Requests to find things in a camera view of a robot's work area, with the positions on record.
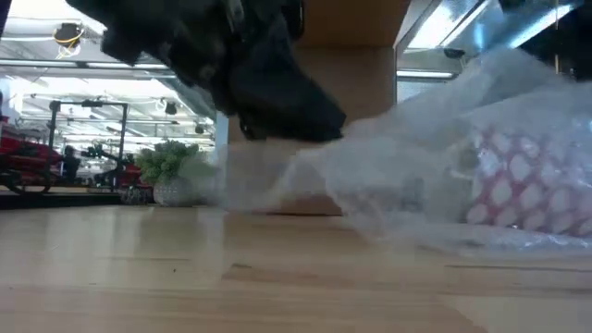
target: plastic bag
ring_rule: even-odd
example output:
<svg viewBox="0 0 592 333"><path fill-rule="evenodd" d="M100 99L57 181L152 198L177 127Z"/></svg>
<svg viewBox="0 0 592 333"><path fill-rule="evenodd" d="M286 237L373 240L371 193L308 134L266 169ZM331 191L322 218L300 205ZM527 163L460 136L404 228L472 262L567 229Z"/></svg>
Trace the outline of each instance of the plastic bag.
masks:
<svg viewBox="0 0 592 333"><path fill-rule="evenodd" d="M297 149L219 152L208 195L227 209L273 209L328 195L369 240L465 255L592 253L592 84L520 51L497 50L454 81Z"/></svg>

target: wooden table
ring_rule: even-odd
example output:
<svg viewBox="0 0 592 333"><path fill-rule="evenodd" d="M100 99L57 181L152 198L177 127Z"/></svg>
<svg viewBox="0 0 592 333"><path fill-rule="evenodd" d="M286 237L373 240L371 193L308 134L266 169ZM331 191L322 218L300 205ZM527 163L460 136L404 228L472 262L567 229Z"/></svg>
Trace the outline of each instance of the wooden table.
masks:
<svg viewBox="0 0 592 333"><path fill-rule="evenodd" d="M387 251L336 218L0 212L3 333L590 332L592 260Z"/></svg>

